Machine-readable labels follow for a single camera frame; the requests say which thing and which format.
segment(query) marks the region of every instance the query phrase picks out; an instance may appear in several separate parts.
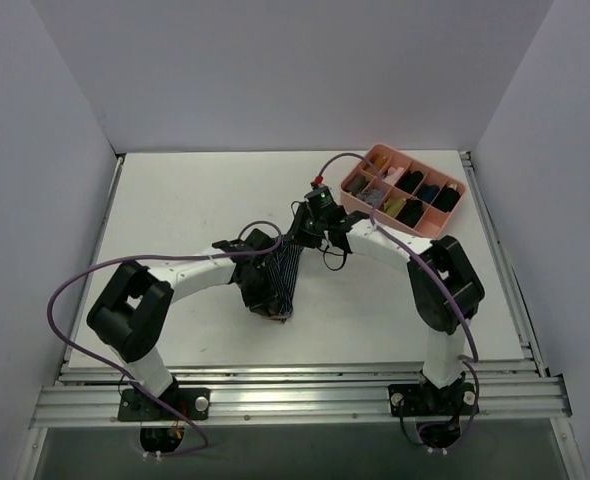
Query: black striped fabric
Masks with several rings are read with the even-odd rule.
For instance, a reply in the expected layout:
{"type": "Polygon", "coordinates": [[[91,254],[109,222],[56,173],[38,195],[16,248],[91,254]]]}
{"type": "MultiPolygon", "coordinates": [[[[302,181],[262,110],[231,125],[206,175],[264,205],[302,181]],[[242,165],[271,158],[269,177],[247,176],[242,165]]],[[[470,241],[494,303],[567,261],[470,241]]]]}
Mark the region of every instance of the black striped fabric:
{"type": "Polygon", "coordinates": [[[284,242],[266,259],[270,282],[280,304],[279,314],[271,317],[274,320],[286,321],[293,313],[293,295],[303,250],[303,247],[284,242]]]}

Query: pink organizer bin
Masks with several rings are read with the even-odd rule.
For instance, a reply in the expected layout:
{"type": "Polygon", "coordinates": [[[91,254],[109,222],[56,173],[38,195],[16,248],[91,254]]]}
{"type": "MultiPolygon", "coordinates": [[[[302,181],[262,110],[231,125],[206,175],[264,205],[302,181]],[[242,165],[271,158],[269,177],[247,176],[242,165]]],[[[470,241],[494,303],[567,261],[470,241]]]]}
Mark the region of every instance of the pink organizer bin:
{"type": "MultiPolygon", "coordinates": [[[[382,182],[380,189],[383,188],[384,190],[384,202],[389,198],[403,198],[403,199],[414,199],[420,200],[415,195],[417,191],[421,187],[421,185],[437,185],[440,189],[448,185],[456,185],[457,192],[460,194],[460,198],[453,207],[450,212],[443,212],[431,204],[428,204],[422,201],[422,216],[415,225],[415,227],[411,228],[408,225],[401,223],[400,221],[396,220],[394,217],[387,215],[383,212],[383,202],[380,209],[375,212],[375,219],[379,222],[383,223],[384,225],[388,225],[395,230],[399,230],[402,232],[409,233],[411,235],[417,235],[420,237],[426,238],[437,238],[441,231],[444,229],[448,220],[451,216],[455,213],[457,208],[462,203],[462,197],[466,193],[466,186],[460,182],[459,180],[450,177],[439,170],[435,170],[434,168],[429,167],[428,165],[420,162],[419,160],[415,160],[408,155],[403,154],[402,152],[395,150],[386,145],[377,144],[373,146],[368,153],[366,153],[365,157],[374,163],[374,161],[378,157],[384,157],[386,162],[383,166],[380,167],[380,172],[382,178],[386,177],[386,173],[388,172],[390,167],[403,167],[404,173],[410,171],[415,172],[417,170],[421,171],[424,174],[424,178],[420,182],[420,184],[415,187],[415,189],[411,193],[407,193],[403,190],[400,190],[394,185],[389,185],[387,183],[382,182]]],[[[347,212],[354,212],[359,210],[361,212],[368,213],[371,210],[371,206],[362,200],[359,200],[355,196],[353,196],[350,192],[346,190],[346,186],[357,176],[362,175],[367,181],[368,184],[365,188],[377,188],[377,177],[372,173],[369,173],[369,166],[363,162],[359,162],[353,170],[344,178],[341,183],[340,188],[340,202],[346,208],[347,212]]]]}

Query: white table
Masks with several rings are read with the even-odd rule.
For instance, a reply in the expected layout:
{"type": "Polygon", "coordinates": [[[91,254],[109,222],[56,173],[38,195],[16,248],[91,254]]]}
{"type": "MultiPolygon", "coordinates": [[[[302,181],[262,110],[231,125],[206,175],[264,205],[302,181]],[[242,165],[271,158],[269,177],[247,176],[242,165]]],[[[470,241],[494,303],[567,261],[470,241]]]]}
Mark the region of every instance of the white table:
{"type": "MultiPolygon", "coordinates": [[[[309,191],[320,166],[337,152],[129,154],[101,242],[98,261],[140,254],[190,254],[233,239],[248,222],[266,219],[286,231],[290,204],[309,191]]],[[[409,155],[467,183],[455,151],[409,155]]],[[[355,164],[339,160],[325,182],[339,199],[339,181],[355,164]]],[[[444,233],[463,245],[485,289],[472,323],[482,360],[523,354],[470,193],[444,233]]],[[[266,232],[272,234],[268,227],[266,232]]],[[[113,269],[96,273],[83,304],[76,341],[114,354],[85,319],[113,269]]],[[[408,278],[386,265],[351,256],[331,272],[317,251],[301,258],[294,314],[285,324],[249,313],[235,285],[212,288],[174,304],[158,342],[168,366],[276,366],[417,362],[426,329],[408,278]]],[[[69,369],[98,366],[73,352],[69,369]]]]}

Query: purple cable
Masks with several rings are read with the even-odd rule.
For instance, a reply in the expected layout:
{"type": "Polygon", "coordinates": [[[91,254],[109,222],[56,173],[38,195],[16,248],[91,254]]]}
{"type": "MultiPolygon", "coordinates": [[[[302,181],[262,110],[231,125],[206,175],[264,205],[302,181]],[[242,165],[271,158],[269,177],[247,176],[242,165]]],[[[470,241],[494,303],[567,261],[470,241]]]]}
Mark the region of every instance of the purple cable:
{"type": "MultiPolygon", "coordinates": [[[[318,176],[322,177],[322,175],[324,174],[324,171],[326,170],[326,168],[328,168],[328,166],[331,163],[333,163],[335,160],[337,160],[339,158],[343,158],[343,157],[358,158],[359,160],[365,162],[368,166],[372,167],[373,170],[375,171],[375,176],[377,177],[377,184],[380,188],[382,187],[383,178],[382,178],[381,172],[366,157],[364,157],[363,155],[359,155],[357,153],[352,153],[352,152],[340,153],[340,154],[337,154],[334,157],[330,158],[322,166],[322,168],[319,171],[318,176]]],[[[452,448],[454,445],[459,443],[460,440],[464,437],[464,435],[466,435],[468,433],[468,431],[470,430],[470,427],[473,424],[473,418],[475,417],[475,412],[477,411],[477,407],[479,404],[479,379],[477,378],[477,373],[475,373],[475,370],[473,369],[473,366],[471,365],[471,363],[479,362],[479,353],[477,351],[477,345],[475,344],[475,340],[473,339],[473,334],[471,332],[470,327],[468,326],[468,322],[466,322],[466,319],[464,318],[464,314],[462,313],[462,310],[459,308],[459,305],[455,301],[455,298],[453,298],[453,295],[451,295],[451,292],[448,291],[448,288],[446,287],[446,285],[444,285],[444,282],[439,277],[439,275],[437,275],[437,273],[435,273],[433,271],[433,269],[431,269],[428,266],[428,264],[424,260],[422,260],[422,258],[417,253],[415,253],[408,245],[406,245],[405,243],[403,243],[400,240],[398,240],[397,238],[395,238],[387,230],[385,230],[384,228],[382,228],[379,224],[377,224],[375,222],[374,214],[377,211],[377,209],[380,207],[383,200],[384,200],[384,196],[382,196],[382,199],[376,205],[373,205],[373,208],[371,208],[371,210],[369,212],[369,219],[371,221],[371,224],[382,235],[384,235],[391,242],[393,242],[395,245],[401,247],[406,253],[408,253],[408,255],[415,262],[417,262],[417,264],[422,268],[422,270],[424,270],[424,272],[431,278],[431,280],[433,280],[435,285],[437,285],[437,288],[439,288],[440,292],[442,292],[442,295],[444,295],[444,298],[446,298],[446,301],[451,306],[451,309],[453,310],[453,312],[455,312],[455,316],[457,317],[457,321],[459,322],[459,324],[462,327],[462,330],[464,331],[464,335],[466,336],[466,341],[468,342],[469,346],[471,347],[471,353],[473,354],[473,358],[467,357],[466,355],[460,355],[458,357],[461,360],[462,364],[464,364],[464,366],[466,366],[466,368],[468,368],[468,370],[471,372],[471,375],[473,377],[473,381],[475,383],[475,399],[474,399],[474,403],[473,403],[473,413],[471,413],[469,420],[466,424],[466,427],[464,428],[464,431],[462,432],[460,437],[455,442],[453,442],[453,444],[449,447],[449,448],[452,448]]],[[[429,425],[437,425],[437,424],[443,424],[443,423],[444,422],[433,422],[433,423],[423,425],[420,429],[418,429],[418,434],[421,433],[421,431],[425,427],[428,427],[429,425]]]]}
{"type": "Polygon", "coordinates": [[[128,261],[132,261],[132,260],[167,260],[167,261],[191,261],[191,260],[193,260],[193,261],[200,261],[200,260],[210,260],[210,259],[217,259],[217,258],[254,257],[257,255],[264,255],[266,253],[270,253],[273,250],[275,250],[276,248],[278,248],[282,243],[282,232],[280,231],[279,227],[277,225],[275,225],[274,223],[264,221],[264,220],[258,220],[258,221],[252,222],[249,225],[247,225],[246,227],[244,227],[244,229],[242,230],[240,235],[242,235],[249,227],[251,227],[253,225],[260,225],[260,224],[268,225],[268,226],[274,228],[275,231],[277,232],[277,242],[275,242],[275,245],[271,246],[270,248],[267,248],[264,250],[258,250],[256,252],[231,252],[231,253],[217,253],[214,255],[155,255],[155,254],[150,254],[150,255],[130,255],[127,257],[114,258],[112,260],[107,260],[105,262],[91,265],[86,270],[84,270],[76,275],[73,275],[71,278],[66,280],[59,287],[57,287],[57,289],[51,295],[51,298],[48,300],[48,305],[46,306],[46,318],[48,319],[48,326],[51,328],[51,330],[57,336],[57,338],[59,338],[62,342],[64,342],[69,347],[71,347],[75,350],[78,350],[85,355],[88,355],[89,357],[97,360],[98,362],[104,363],[105,365],[108,365],[109,367],[114,368],[119,373],[124,375],[126,378],[130,379],[131,385],[136,387],[140,392],[142,392],[145,396],[150,398],[157,405],[164,408],[168,412],[172,413],[175,417],[177,417],[180,420],[182,420],[183,422],[185,422],[195,432],[197,432],[197,434],[203,440],[202,445],[196,445],[194,447],[189,447],[189,448],[179,451],[179,452],[172,452],[170,454],[165,454],[165,456],[186,455],[188,453],[193,453],[193,452],[197,452],[199,450],[203,450],[203,449],[207,448],[209,445],[208,437],[206,436],[206,433],[204,433],[204,431],[199,426],[197,426],[190,418],[188,418],[186,415],[180,413],[179,411],[175,410],[173,407],[168,405],[166,402],[157,398],[144,386],[136,383],[133,376],[124,367],[122,367],[121,365],[118,365],[117,363],[113,362],[112,360],[110,360],[106,357],[103,357],[102,355],[91,352],[87,348],[82,347],[81,345],[78,345],[73,340],[68,338],[57,327],[57,325],[55,325],[55,319],[53,317],[53,307],[55,305],[55,301],[62,294],[62,292],[64,290],[66,290],[66,288],[68,288],[71,284],[75,283],[77,280],[80,280],[81,278],[84,278],[87,275],[89,275],[93,272],[96,272],[97,270],[101,270],[102,268],[106,268],[111,265],[117,265],[117,264],[120,264],[123,262],[128,262],[128,261]]]}

